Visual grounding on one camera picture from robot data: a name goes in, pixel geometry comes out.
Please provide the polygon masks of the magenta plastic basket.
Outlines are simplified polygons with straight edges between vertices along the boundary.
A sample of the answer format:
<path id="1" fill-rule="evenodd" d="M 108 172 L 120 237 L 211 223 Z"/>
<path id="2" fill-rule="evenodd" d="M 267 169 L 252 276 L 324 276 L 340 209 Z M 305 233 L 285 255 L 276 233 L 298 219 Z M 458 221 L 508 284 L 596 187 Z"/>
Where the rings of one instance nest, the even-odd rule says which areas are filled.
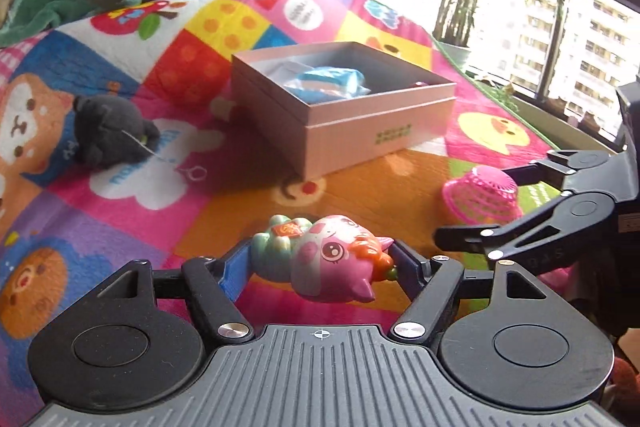
<path id="1" fill-rule="evenodd" d="M 447 181 L 442 199 L 466 225 L 507 225 L 523 216 L 518 184 L 495 167 L 474 166 L 460 178 Z"/>

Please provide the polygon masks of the pink cat squishy toy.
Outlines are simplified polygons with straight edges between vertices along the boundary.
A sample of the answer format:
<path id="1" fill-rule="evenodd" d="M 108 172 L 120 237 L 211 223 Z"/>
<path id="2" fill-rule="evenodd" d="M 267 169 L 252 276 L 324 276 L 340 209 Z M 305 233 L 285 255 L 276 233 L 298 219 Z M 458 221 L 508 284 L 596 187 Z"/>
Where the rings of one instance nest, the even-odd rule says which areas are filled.
<path id="1" fill-rule="evenodd" d="M 258 277 L 289 283 L 307 300 L 370 303 L 374 283 L 397 279 L 393 243 L 343 215 L 314 222 L 274 215 L 267 231 L 253 236 L 250 263 Z"/>

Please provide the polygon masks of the blue white wipes packet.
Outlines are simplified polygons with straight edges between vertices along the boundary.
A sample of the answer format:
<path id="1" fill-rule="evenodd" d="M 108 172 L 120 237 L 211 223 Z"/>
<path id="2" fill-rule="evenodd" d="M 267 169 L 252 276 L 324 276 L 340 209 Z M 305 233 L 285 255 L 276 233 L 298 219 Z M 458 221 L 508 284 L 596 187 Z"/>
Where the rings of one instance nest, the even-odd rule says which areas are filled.
<path id="1" fill-rule="evenodd" d="M 282 87 L 309 105 L 345 101 L 368 95 L 366 77 L 358 69 L 316 67 L 286 80 Z"/>

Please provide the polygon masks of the colourful cartoon play mat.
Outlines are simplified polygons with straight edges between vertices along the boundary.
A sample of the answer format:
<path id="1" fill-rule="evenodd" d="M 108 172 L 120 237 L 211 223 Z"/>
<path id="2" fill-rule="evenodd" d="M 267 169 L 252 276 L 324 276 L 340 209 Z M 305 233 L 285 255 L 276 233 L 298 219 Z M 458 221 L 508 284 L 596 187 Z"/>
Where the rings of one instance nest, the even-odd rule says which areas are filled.
<path id="1" fill-rule="evenodd" d="M 246 119 L 230 86 L 247 50 L 360 42 L 452 81 L 441 138 L 304 181 Z M 78 162 L 73 101 L 134 103 L 160 132 L 142 161 Z M 1 53 L 1 421 L 39 409 L 35 333 L 132 259 L 217 257 L 273 215 L 345 215 L 420 254 L 451 216 L 440 190 L 476 164 L 541 158 L 548 140 L 457 71 L 420 25 L 374 0 L 153 0 Z"/>

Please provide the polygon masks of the black plush toy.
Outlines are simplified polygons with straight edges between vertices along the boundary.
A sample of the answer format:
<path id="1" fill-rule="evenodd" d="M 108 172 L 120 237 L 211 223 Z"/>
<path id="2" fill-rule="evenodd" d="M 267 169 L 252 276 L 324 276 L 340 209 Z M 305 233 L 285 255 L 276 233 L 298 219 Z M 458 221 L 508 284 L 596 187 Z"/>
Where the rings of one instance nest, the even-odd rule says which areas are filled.
<path id="1" fill-rule="evenodd" d="M 75 159 L 92 169 L 139 164 L 157 151 L 160 130 L 138 106 L 115 95 L 77 95 L 73 110 Z"/>

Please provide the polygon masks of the pink cardboard box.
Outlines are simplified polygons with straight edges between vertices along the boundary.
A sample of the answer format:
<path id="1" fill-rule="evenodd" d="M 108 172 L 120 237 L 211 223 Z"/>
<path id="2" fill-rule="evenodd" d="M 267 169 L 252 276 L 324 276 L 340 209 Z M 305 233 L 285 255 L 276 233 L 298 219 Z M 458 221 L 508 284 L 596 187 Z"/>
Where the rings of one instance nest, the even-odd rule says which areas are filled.
<path id="1" fill-rule="evenodd" d="M 309 105 L 282 87 L 319 66 L 358 69 L 371 92 Z M 429 86 L 413 87 L 416 81 Z M 441 138 L 456 101 L 454 82 L 356 42 L 235 53 L 231 89 L 257 131 L 305 180 Z"/>

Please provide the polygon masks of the green towel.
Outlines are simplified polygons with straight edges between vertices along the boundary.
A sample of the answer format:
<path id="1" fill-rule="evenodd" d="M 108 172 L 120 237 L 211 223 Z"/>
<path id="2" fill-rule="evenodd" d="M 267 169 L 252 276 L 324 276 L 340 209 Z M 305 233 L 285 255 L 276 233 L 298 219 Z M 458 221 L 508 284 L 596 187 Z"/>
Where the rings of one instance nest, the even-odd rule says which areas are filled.
<path id="1" fill-rule="evenodd" d="M 13 0 L 1 24 L 1 47 L 13 46 L 41 31 L 106 13 L 132 8 L 142 0 L 120 0 L 111 8 L 101 8 L 90 0 Z"/>

